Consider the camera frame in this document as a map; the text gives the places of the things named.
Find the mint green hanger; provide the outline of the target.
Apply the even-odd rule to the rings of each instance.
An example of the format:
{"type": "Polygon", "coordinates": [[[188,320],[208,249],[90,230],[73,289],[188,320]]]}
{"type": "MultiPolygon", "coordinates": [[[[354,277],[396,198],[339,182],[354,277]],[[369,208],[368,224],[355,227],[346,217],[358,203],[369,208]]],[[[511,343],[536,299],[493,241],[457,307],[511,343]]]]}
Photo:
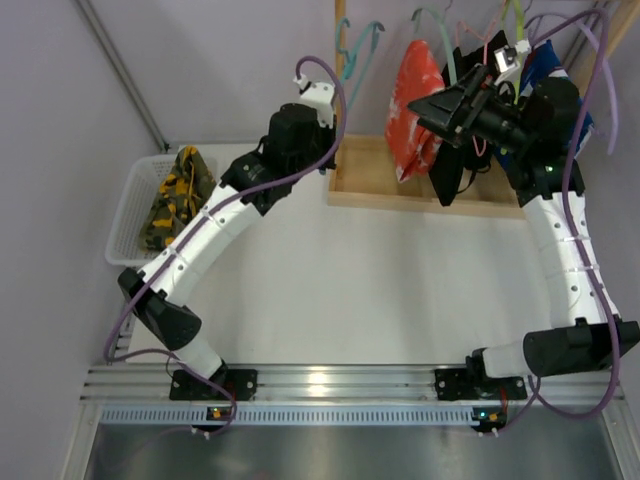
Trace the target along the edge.
{"type": "Polygon", "coordinates": [[[447,71],[449,73],[449,81],[451,85],[455,85],[458,81],[458,74],[457,74],[455,59],[453,55],[454,48],[452,46],[451,39],[447,30],[446,24],[444,22],[443,15],[428,6],[422,6],[422,7],[416,8],[411,15],[413,34],[417,36],[420,33],[421,15],[423,12],[427,12],[437,24],[442,45],[445,51],[446,60],[447,60],[447,71]]]}

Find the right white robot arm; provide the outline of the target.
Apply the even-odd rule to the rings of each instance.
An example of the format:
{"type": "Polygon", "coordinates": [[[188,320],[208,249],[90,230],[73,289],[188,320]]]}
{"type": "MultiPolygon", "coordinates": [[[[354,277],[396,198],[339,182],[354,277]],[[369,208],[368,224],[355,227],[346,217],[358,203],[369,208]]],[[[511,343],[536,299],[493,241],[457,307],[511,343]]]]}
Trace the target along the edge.
{"type": "Polygon", "coordinates": [[[601,371],[639,342],[606,292],[585,215],[585,186],[566,161],[580,98],[568,79],[546,77],[518,105],[489,70],[475,66],[456,84],[408,103],[427,130],[461,147],[479,137],[512,155],[505,172],[533,232],[550,300],[550,327],[510,344],[483,347],[468,367],[488,378],[601,371]]]}

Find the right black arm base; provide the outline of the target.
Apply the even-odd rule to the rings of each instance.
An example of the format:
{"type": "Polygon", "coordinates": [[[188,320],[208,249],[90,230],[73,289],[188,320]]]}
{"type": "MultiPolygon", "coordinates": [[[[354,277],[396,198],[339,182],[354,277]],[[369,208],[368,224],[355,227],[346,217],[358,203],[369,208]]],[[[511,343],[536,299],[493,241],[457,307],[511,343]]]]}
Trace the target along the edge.
{"type": "Polygon", "coordinates": [[[440,401],[526,400],[522,377],[477,378],[466,368],[436,369],[435,390],[440,401]]]}

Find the red white trousers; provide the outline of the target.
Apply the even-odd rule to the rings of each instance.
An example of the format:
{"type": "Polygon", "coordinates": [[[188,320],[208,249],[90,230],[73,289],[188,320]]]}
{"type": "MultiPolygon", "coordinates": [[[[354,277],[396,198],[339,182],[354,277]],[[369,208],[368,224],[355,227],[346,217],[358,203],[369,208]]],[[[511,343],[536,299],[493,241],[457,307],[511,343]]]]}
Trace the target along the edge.
{"type": "Polygon", "coordinates": [[[412,41],[396,76],[384,132],[399,183],[427,174],[442,144],[440,137],[419,125],[419,116],[408,109],[408,104],[444,87],[440,69],[427,42],[412,41]]]}

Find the blue patterned trousers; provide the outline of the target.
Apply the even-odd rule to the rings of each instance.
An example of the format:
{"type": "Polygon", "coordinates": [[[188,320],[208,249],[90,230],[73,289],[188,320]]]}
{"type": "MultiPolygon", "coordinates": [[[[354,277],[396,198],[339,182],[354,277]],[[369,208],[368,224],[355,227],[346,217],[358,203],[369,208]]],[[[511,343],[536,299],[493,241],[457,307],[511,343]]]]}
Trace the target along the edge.
{"type": "MultiPolygon", "coordinates": [[[[547,40],[537,47],[526,58],[520,77],[519,102],[528,98],[533,88],[546,77],[558,77],[568,79],[569,76],[557,57],[552,42],[547,40]]],[[[587,113],[583,122],[576,155],[580,154],[591,135],[594,133],[595,125],[592,116],[587,113]]]]}

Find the lime green hanger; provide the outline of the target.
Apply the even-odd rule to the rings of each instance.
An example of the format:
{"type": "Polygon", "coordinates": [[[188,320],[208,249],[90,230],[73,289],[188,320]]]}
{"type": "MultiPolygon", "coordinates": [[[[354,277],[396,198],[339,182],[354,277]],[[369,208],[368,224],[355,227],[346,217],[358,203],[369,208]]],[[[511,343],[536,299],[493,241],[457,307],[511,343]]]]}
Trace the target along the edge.
{"type": "Polygon", "coordinates": [[[512,46],[526,38],[525,17],[530,6],[531,2],[529,2],[527,6],[523,6],[521,0],[503,0],[501,2],[500,26],[501,30],[505,33],[508,45],[512,46]],[[514,25],[512,27],[509,27],[507,22],[509,15],[512,15],[514,18],[514,25]]]}

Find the white plastic basket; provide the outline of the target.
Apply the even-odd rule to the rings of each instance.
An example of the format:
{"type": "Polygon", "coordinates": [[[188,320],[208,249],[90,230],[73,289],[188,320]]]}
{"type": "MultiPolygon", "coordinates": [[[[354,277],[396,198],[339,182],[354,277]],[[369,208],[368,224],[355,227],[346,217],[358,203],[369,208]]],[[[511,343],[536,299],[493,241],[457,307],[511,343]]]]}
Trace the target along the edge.
{"type": "Polygon", "coordinates": [[[151,211],[160,184],[169,175],[176,154],[137,160],[127,176],[108,236],[105,259],[113,266],[138,268],[156,256],[141,250],[140,230],[151,211]]]}

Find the camouflage trousers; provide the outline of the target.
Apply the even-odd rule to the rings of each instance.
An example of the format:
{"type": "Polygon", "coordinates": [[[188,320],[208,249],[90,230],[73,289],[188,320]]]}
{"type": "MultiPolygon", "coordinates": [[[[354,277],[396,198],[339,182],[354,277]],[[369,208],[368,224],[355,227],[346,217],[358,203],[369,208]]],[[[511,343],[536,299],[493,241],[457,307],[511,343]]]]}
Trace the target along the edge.
{"type": "Polygon", "coordinates": [[[210,198],[216,181],[195,146],[179,151],[161,182],[138,235],[144,252],[162,252],[195,218],[210,198]]]}

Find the teal plastic hanger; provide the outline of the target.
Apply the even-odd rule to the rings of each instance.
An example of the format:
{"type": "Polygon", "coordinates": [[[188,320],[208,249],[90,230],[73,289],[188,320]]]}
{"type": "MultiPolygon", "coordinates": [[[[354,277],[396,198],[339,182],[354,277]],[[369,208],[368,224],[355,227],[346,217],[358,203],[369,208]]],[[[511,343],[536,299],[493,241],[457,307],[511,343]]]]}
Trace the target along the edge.
{"type": "Polygon", "coordinates": [[[377,20],[371,21],[360,33],[355,44],[351,49],[347,49],[342,45],[342,34],[346,32],[346,29],[351,26],[351,22],[347,16],[339,18],[335,29],[335,51],[338,57],[342,60],[342,72],[339,74],[339,80],[342,86],[346,85],[346,82],[350,80],[356,71],[359,52],[366,40],[370,41],[368,55],[365,59],[364,66],[360,70],[360,74],[352,89],[351,96],[347,101],[347,109],[350,109],[357,98],[358,92],[362,85],[362,81],[368,72],[373,56],[379,44],[380,34],[385,32],[384,25],[377,20]]]}

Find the wooden clothes rack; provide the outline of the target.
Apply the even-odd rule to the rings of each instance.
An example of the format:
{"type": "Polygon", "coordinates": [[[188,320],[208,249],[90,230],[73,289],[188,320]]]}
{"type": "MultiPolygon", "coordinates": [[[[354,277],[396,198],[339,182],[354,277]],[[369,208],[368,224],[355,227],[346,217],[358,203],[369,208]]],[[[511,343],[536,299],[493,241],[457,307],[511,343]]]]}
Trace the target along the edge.
{"type": "Polygon", "coordinates": [[[522,219],[516,195],[505,174],[493,165],[452,205],[443,207],[428,179],[396,180],[386,141],[381,136],[348,135],[337,153],[337,171],[330,175],[330,206],[433,214],[522,219]]]}

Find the black trousers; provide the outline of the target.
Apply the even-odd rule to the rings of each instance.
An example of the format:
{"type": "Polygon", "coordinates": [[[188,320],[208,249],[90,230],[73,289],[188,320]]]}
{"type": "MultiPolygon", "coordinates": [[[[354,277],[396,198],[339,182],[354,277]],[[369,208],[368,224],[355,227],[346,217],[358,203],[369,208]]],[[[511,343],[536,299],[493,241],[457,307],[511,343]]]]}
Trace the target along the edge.
{"type": "MultiPolygon", "coordinates": [[[[489,41],[487,48],[487,61],[484,61],[484,48],[480,47],[469,54],[462,55],[459,47],[453,50],[453,58],[457,77],[464,77],[476,64],[486,63],[489,75],[496,79],[499,75],[494,51],[507,45],[506,34],[499,30],[489,41]]],[[[459,148],[443,142],[438,150],[436,160],[429,171],[429,178],[434,190],[443,206],[450,205],[460,191],[460,182],[464,170],[467,169],[474,177],[479,171],[484,172],[491,162],[495,147],[487,142],[477,139],[477,145],[483,152],[479,156],[473,142],[469,142],[459,148]]]]}

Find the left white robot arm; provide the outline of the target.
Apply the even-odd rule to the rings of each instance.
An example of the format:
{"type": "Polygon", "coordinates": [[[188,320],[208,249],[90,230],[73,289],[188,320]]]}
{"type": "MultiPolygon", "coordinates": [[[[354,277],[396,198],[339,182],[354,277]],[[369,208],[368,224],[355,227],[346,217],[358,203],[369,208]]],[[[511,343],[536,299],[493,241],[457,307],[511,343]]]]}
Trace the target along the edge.
{"type": "Polygon", "coordinates": [[[334,140],[334,129],[319,120],[316,109],[281,106],[257,148],[231,163],[176,240],[141,269],[119,275],[128,312],[199,377],[220,385],[227,365],[187,306],[192,290],[240,233],[291,193],[304,171],[332,166],[327,153],[334,140]]]}

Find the aluminium mounting rail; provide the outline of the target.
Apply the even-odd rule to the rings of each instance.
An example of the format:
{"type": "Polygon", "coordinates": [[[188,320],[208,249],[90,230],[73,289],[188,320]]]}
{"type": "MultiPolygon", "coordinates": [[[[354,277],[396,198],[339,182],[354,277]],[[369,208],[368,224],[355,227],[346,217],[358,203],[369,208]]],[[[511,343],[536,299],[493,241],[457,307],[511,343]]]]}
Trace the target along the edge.
{"type": "MultiPolygon", "coordinates": [[[[444,386],[438,365],[251,365],[257,378],[245,383],[250,399],[272,403],[433,403],[444,386]]],[[[546,378],[541,394],[557,405],[592,405],[604,394],[606,372],[546,378]]],[[[124,364],[89,369],[80,399],[85,402],[152,403],[182,387],[171,366],[124,364]]]]}

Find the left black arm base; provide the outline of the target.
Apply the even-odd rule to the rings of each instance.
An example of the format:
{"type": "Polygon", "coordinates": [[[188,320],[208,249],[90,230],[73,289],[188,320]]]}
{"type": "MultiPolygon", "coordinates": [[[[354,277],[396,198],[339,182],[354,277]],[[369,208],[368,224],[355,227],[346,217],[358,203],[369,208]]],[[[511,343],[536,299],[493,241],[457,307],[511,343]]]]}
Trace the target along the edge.
{"type": "MultiPolygon", "coordinates": [[[[222,387],[237,401],[249,401],[257,391],[258,371],[255,369],[230,369],[222,387]]],[[[169,399],[173,401],[225,400],[226,397],[195,379],[182,369],[172,374],[169,399]]]]}

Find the pink hanger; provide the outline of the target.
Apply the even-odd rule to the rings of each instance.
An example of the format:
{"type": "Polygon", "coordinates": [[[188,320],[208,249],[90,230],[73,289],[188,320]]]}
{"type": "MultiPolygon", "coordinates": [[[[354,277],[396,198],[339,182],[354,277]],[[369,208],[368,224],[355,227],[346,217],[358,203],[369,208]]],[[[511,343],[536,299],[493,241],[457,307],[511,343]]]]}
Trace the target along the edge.
{"type": "Polygon", "coordinates": [[[493,16],[483,30],[481,30],[480,28],[473,28],[468,22],[464,20],[459,20],[456,23],[454,34],[456,45],[460,46],[460,39],[464,38],[465,36],[470,36],[476,39],[482,51],[481,60],[482,64],[484,65],[486,65],[488,62],[489,42],[493,38],[494,31],[498,26],[498,21],[500,19],[500,16],[502,15],[505,4],[505,1],[501,1],[499,3],[499,7],[494,10],[493,16]]]}

